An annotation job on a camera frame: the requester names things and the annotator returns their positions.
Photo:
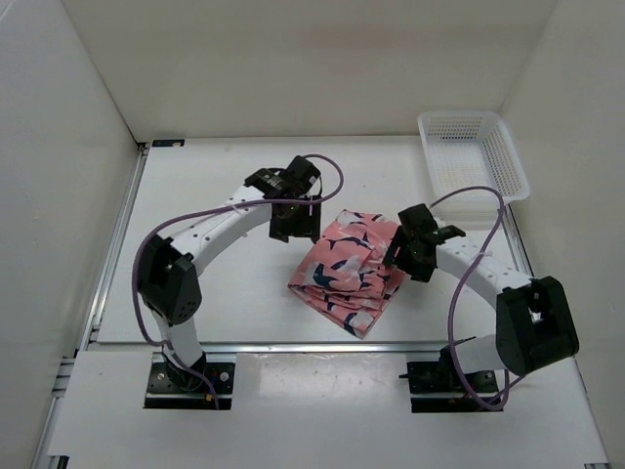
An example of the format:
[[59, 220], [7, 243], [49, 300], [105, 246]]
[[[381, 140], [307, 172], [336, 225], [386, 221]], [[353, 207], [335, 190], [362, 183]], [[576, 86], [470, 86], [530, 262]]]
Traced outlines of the pink shark print shorts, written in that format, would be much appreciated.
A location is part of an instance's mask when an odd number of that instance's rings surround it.
[[398, 224], [382, 214], [342, 211], [288, 282], [305, 304], [362, 339], [406, 279], [383, 264]]

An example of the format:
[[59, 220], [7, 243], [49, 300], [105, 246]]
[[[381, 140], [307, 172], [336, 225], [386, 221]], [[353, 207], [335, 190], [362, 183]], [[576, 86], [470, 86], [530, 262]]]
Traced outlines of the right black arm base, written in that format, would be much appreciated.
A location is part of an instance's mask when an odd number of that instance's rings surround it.
[[[441, 349], [436, 360], [411, 359], [398, 377], [407, 382], [412, 413], [467, 413], [484, 411], [465, 389], [453, 365], [449, 347]], [[489, 405], [500, 405], [499, 390], [493, 370], [465, 375], [473, 391]]]

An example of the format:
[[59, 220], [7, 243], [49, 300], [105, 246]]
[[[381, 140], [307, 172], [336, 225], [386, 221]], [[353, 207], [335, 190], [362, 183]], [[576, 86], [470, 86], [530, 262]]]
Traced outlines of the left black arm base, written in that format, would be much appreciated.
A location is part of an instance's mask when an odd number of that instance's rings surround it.
[[144, 408], [167, 410], [231, 410], [235, 377], [234, 355], [205, 356], [194, 365], [204, 379], [187, 374], [153, 353], [146, 383]]

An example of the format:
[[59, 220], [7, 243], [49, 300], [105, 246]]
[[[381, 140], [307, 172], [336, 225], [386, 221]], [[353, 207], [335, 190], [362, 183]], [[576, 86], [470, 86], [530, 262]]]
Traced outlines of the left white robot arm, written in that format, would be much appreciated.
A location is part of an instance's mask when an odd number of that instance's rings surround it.
[[215, 208], [167, 220], [141, 242], [131, 274], [132, 301], [145, 341], [159, 348], [165, 375], [182, 393], [212, 394], [194, 316], [199, 279], [236, 241], [262, 225], [272, 239], [320, 238], [321, 173], [297, 156], [285, 168], [261, 168]]

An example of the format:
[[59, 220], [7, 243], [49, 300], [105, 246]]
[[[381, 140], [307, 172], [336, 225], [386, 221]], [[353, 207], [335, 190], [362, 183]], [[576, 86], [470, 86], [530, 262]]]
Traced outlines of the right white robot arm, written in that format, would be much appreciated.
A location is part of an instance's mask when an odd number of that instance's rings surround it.
[[504, 266], [454, 226], [425, 234], [397, 228], [383, 263], [419, 282], [428, 282], [434, 271], [441, 270], [494, 310], [493, 333], [451, 340], [440, 353], [438, 378], [449, 390], [465, 388], [479, 371], [525, 376], [579, 352], [563, 285], [554, 277], [531, 277]]

